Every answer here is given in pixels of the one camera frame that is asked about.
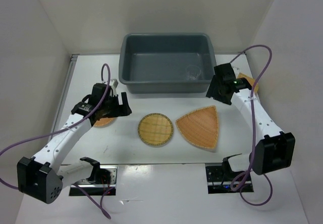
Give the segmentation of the square woven tray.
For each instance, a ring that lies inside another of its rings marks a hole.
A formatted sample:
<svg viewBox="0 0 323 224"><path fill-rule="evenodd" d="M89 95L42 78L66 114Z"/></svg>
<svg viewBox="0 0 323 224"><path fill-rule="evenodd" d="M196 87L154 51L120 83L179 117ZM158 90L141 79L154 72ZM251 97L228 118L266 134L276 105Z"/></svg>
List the square woven tray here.
<svg viewBox="0 0 323 224"><path fill-rule="evenodd" d="M254 93L257 94L258 93L258 90L259 90L259 85L258 83L255 83L255 79L243 74L243 73L239 73L238 74L238 77L237 78L245 78L251 86L254 86L255 85L255 88L254 88Z"/></svg>

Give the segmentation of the clear plastic cup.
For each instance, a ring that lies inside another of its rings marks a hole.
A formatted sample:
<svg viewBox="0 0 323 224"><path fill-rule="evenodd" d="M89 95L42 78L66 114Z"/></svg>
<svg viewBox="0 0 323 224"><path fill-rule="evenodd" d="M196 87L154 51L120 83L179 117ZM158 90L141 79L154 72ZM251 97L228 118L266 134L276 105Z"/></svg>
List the clear plastic cup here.
<svg viewBox="0 0 323 224"><path fill-rule="evenodd" d="M186 68L186 79L187 80L198 80L201 75L201 69L195 65L189 65Z"/></svg>

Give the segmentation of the round green-rimmed bamboo tray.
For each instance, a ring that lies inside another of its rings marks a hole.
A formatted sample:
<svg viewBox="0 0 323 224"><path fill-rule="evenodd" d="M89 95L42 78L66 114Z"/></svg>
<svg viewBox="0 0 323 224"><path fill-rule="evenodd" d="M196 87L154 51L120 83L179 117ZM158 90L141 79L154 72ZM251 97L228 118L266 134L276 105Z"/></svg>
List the round green-rimmed bamboo tray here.
<svg viewBox="0 0 323 224"><path fill-rule="evenodd" d="M151 147L162 147L172 138L174 126L164 114L151 113L145 115L139 122L137 133L140 140Z"/></svg>

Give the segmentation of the triangular woven tray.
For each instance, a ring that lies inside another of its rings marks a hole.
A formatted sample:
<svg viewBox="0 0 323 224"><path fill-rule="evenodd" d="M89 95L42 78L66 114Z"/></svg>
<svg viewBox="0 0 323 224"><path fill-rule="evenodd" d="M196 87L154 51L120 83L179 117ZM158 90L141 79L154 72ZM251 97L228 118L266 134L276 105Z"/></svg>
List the triangular woven tray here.
<svg viewBox="0 0 323 224"><path fill-rule="evenodd" d="M191 145L213 151L217 147L220 124L214 105L193 110L175 121L181 136Z"/></svg>

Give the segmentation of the grey plastic bin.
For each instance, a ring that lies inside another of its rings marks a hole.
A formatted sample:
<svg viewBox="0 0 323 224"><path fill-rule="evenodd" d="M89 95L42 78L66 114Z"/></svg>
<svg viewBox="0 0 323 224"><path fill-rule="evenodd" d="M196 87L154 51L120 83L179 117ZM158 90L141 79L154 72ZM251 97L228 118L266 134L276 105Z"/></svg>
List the grey plastic bin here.
<svg viewBox="0 0 323 224"><path fill-rule="evenodd" d="M198 80L186 79L189 65L200 67ZM215 65L205 33L130 33L121 46L119 80L133 94L204 93Z"/></svg>

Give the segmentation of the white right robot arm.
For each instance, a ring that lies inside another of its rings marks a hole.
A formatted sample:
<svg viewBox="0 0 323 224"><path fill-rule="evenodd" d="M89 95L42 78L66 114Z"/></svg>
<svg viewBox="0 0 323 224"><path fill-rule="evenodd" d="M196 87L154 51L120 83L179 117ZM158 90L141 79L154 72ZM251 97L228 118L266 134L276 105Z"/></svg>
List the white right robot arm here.
<svg viewBox="0 0 323 224"><path fill-rule="evenodd" d="M267 174L291 165L295 137L277 126L259 100L251 94L252 86L246 78L236 78L231 64L214 67L214 76L206 96L219 102L234 105L247 125L255 132L255 151L224 158L222 176L233 180L239 172L251 169L257 174Z"/></svg>

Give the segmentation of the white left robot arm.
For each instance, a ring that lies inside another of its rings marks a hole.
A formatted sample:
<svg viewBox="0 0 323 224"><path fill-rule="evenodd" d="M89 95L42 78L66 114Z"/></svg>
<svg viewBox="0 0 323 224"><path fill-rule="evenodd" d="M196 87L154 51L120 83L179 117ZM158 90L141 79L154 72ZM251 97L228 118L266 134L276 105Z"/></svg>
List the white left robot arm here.
<svg viewBox="0 0 323 224"><path fill-rule="evenodd" d="M71 111L66 123L40 151L31 158L23 157L17 164L18 190L46 204L53 203L63 188L85 179L93 184L107 176L100 163L82 157L76 163L61 164L80 138L101 119L131 114L127 94L117 94L118 82L96 83Z"/></svg>

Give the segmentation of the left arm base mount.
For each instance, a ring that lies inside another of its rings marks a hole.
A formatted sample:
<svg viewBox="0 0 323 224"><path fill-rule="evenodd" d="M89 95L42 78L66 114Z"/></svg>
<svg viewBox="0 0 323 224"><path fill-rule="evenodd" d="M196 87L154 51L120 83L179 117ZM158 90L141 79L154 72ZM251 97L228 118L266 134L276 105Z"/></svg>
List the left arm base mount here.
<svg viewBox="0 0 323 224"><path fill-rule="evenodd" d="M102 196L110 188L106 196L116 195L117 165L101 165L101 173L94 181L79 180L76 184L89 196Z"/></svg>

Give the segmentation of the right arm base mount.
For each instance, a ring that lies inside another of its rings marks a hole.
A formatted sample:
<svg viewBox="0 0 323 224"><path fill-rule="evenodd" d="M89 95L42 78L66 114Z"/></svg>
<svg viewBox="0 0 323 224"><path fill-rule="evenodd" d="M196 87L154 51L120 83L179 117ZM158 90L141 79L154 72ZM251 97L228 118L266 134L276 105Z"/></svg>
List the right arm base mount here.
<svg viewBox="0 0 323 224"><path fill-rule="evenodd" d="M231 182L240 172L224 170L221 163L205 165L208 194L235 193L231 190Z"/></svg>

